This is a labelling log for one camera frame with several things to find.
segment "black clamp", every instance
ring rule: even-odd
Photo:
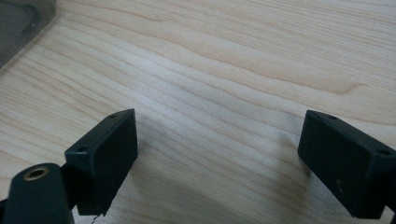
[[[298,154],[353,217],[396,210],[396,152],[342,120],[306,112]]]
[[[0,202],[0,223],[74,223],[81,215],[105,215],[137,158],[134,110],[110,115],[66,150],[66,164],[32,166],[11,182]]]

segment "light wood surface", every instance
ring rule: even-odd
[[[0,70],[0,198],[126,108],[139,156],[95,223],[389,223],[350,217],[297,146],[315,109],[396,148],[396,2],[59,0]]]

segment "small hole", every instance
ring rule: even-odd
[[[43,174],[44,174],[44,170],[36,170],[36,171],[33,171],[32,173],[30,173],[29,177],[36,178],[36,177],[38,177],[40,175],[43,175]]]
[[[87,147],[80,147],[79,149],[77,149],[77,152],[86,152],[88,151]]]
[[[43,166],[43,167],[38,167],[35,168],[34,170],[29,171],[26,173],[26,175],[23,177],[24,180],[31,181],[31,180],[36,180],[44,175],[47,175],[50,172],[50,169]]]
[[[386,156],[390,155],[390,152],[385,149],[379,149],[378,152]]]

